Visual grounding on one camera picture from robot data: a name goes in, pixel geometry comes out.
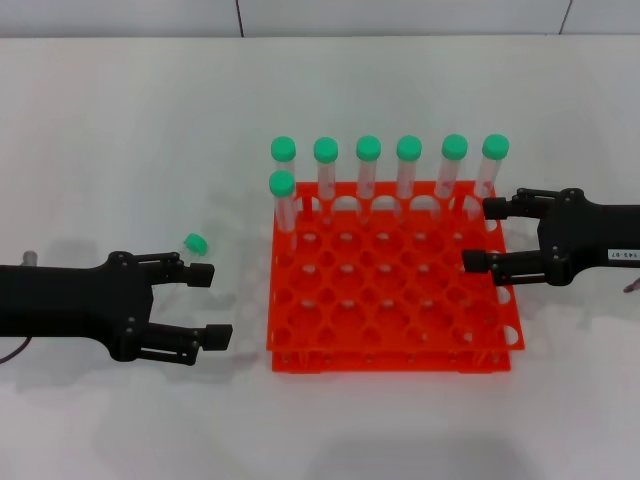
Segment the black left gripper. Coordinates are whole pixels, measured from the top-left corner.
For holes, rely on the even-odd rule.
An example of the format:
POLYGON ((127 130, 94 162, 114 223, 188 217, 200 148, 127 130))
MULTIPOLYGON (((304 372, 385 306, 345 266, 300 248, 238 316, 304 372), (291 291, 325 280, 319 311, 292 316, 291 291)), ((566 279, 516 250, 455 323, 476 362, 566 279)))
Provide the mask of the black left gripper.
POLYGON ((187 265, 178 252, 113 252, 93 268, 3 265, 1 335, 87 338, 119 362, 137 358, 193 366, 200 350, 226 351, 233 327, 146 326, 151 285, 209 288, 214 273, 211 264, 187 265))

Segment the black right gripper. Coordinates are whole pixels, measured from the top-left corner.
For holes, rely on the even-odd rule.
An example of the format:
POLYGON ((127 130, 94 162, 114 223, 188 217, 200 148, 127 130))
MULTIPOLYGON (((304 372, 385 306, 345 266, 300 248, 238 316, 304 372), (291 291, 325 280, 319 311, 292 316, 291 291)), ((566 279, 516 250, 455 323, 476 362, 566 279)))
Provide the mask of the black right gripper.
POLYGON ((491 275, 496 286, 548 283, 566 286, 584 270, 639 267, 639 207, 589 201, 578 188, 519 188, 510 198, 482 201, 486 220, 538 219, 540 250, 462 252, 466 273, 491 275))

